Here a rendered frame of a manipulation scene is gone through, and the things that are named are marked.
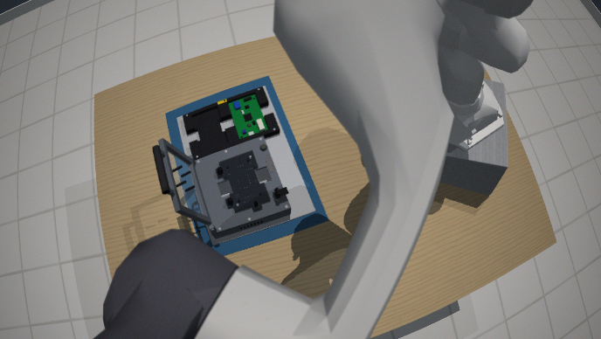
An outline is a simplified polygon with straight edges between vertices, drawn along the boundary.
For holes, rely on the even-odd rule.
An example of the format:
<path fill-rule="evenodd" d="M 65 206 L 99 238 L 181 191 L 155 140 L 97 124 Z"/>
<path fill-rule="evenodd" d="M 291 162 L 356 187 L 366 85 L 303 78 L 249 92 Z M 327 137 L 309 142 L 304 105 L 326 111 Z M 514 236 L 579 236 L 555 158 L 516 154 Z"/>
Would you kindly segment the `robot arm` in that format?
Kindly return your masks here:
<path fill-rule="evenodd" d="M 357 144 L 371 186 L 328 291 L 312 299 L 170 229 L 116 268 L 94 339 L 370 339 L 448 144 L 467 151 L 504 125 L 483 63 L 526 63 L 515 17 L 533 1 L 274 0 L 273 33 Z"/>

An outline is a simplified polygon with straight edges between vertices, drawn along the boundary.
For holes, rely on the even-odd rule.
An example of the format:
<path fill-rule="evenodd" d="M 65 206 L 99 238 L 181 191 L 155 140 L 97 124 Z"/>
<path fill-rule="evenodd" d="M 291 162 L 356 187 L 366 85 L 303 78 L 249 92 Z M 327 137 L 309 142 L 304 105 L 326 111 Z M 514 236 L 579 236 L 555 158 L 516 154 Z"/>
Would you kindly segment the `green circuit board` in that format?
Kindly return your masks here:
<path fill-rule="evenodd" d="M 268 129 L 255 94 L 230 102 L 228 105 L 239 139 L 241 136 L 244 138 Z"/>

